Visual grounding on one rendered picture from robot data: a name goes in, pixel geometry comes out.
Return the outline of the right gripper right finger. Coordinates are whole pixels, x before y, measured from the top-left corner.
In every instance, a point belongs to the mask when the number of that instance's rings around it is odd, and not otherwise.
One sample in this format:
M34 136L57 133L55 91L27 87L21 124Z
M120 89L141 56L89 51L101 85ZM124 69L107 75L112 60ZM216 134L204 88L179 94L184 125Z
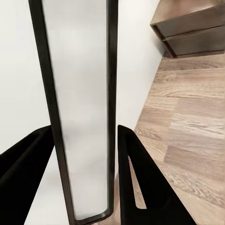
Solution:
M197 225L135 132L118 125L121 225ZM131 159L146 209L139 209L131 178Z

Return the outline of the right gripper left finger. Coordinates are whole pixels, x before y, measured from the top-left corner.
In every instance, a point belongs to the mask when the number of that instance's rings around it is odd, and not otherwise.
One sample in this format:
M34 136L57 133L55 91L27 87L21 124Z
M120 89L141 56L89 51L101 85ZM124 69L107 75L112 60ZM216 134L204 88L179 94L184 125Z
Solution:
M54 146L49 125L0 155L0 225L24 225Z

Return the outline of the hardback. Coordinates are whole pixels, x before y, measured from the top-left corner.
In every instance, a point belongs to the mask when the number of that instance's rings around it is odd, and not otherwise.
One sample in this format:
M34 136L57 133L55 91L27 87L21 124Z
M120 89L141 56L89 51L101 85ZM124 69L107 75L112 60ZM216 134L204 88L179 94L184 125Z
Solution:
M119 0L28 0L69 225L114 212Z

